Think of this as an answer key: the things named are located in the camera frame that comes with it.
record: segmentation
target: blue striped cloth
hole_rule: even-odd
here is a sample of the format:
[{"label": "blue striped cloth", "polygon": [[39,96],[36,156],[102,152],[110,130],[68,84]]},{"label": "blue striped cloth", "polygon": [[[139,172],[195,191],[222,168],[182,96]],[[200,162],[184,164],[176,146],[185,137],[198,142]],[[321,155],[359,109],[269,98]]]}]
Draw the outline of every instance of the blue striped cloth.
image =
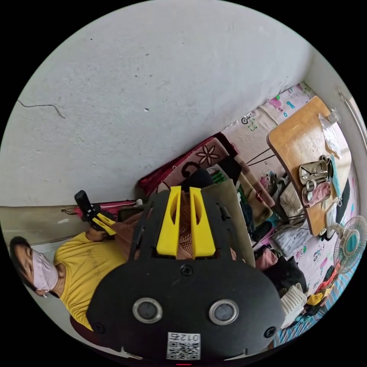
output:
[{"label": "blue striped cloth", "polygon": [[354,272],[356,271],[358,264],[359,260],[357,264],[348,273],[339,274],[338,279],[335,281],[334,287],[329,294],[328,300],[315,316],[308,317],[307,319],[303,320],[303,322],[299,322],[298,324],[296,324],[291,328],[279,330],[277,336],[274,339],[274,348],[281,344],[287,343],[288,341],[294,338],[297,338],[302,333],[311,328],[313,325],[315,325],[315,323],[317,323],[318,320],[320,320],[322,316],[328,310],[331,309],[333,304],[343,293],[344,289],[346,288],[350,279],[352,278]]}]

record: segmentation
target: qr code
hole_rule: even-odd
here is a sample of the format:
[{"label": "qr code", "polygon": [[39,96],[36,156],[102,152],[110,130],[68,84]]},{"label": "qr code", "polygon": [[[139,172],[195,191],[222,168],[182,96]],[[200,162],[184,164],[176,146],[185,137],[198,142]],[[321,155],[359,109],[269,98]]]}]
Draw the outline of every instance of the qr code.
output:
[{"label": "qr code", "polygon": [[200,334],[168,333],[167,359],[200,359]]}]

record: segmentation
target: yellow t-shirt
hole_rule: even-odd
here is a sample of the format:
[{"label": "yellow t-shirt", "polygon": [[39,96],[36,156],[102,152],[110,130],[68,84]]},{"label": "yellow t-shirt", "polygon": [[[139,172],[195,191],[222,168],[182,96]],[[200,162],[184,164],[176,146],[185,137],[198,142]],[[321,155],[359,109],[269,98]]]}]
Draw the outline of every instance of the yellow t-shirt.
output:
[{"label": "yellow t-shirt", "polygon": [[105,275],[125,262],[115,241],[92,242],[85,232],[57,249],[54,264],[66,268],[60,299],[77,322],[92,330],[86,312],[94,291]]}]

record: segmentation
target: electric fan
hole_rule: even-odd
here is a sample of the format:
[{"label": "electric fan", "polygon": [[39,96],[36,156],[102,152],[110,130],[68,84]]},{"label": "electric fan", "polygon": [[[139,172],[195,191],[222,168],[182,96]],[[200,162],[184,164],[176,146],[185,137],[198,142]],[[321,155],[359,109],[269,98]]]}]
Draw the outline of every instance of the electric fan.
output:
[{"label": "electric fan", "polygon": [[367,222],[358,215],[344,226],[334,223],[329,228],[339,237],[334,249],[334,267],[339,274],[345,274],[358,262],[366,247]]}]

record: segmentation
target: wall crack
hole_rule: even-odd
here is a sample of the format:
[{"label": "wall crack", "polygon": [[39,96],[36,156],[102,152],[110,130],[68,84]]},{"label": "wall crack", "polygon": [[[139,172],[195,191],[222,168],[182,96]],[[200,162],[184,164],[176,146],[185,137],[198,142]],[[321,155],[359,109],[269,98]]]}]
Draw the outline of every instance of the wall crack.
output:
[{"label": "wall crack", "polygon": [[26,106],[23,102],[21,102],[19,99],[17,99],[17,101],[23,106],[23,107],[27,107],[27,108],[30,108],[30,107],[53,107],[57,114],[62,118],[62,119],[65,119],[65,116],[63,116],[60,111],[58,110],[58,108],[56,106],[54,106],[53,104],[35,104],[35,105],[32,105],[32,106]]}]

